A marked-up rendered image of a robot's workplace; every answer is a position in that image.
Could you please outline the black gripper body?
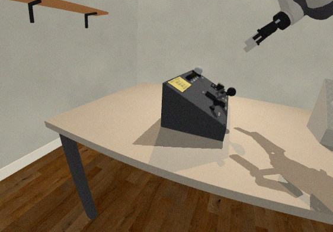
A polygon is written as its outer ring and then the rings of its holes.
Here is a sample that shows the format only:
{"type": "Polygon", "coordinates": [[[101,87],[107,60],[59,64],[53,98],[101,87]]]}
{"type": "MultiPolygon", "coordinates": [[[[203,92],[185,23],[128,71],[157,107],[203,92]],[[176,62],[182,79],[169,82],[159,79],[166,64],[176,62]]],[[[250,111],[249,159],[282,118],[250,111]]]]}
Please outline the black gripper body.
{"type": "MultiPolygon", "coordinates": [[[[288,17],[288,15],[282,11],[278,12],[275,16],[273,16],[273,20],[275,20],[276,18],[279,18],[281,21],[281,24],[279,24],[278,26],[276,26],[275,28],[279,28],[281,30],[286,29],[289,25],[290,25],[290,18],[288,17]]],[[[273,29],[275,29],[273,28],[273,29]]]]}

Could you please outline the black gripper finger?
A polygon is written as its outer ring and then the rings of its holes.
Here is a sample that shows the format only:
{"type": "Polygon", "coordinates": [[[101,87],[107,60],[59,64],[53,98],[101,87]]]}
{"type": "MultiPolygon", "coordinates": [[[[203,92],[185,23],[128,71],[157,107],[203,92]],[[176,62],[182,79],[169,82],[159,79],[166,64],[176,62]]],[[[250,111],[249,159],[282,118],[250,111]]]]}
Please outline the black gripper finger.
{"type": "Polygon", "coordinates": [[[279,24],[281,24],[281,21],[279,20],[279,18],[276,18],[274,21],[270,22],[269,24],[267,24],[266,26],[264,26],[261,29],[258,29],[257,33],[255,33],[252,37],[250,37],[249,39],[247,39],[247,41],[245,41],[245,44],[249,47],[252,44],[254,44],[257,40],[259,40],[262,36],[266,35],[267,33],[271,33],[275,30],[277,30],[278,28],[273,29],[274,27],[278,26],[279,24]]]}
{"type": "MultiPolygon", "coordinates": [[[[275,31],[273,31],[272,33],[274,33],[275,31]]],[[[266,34],[266,35],[264,35],[264,36],[262,36],[259,40],[257,40],[254,44],[252,44],[251,46],[246,46],[246,47],[244,47],[244,50],[246,51],[246,52],[249,52],[251,49],[253,49],[256,45],[260,45],[260,42],[262,42],[265,38],[267,38],[268,36],[270,36],[272,33],[270,33],[270,34],[266,34]],[[259,42],[258,42],[259,41],[259,42]]]]}

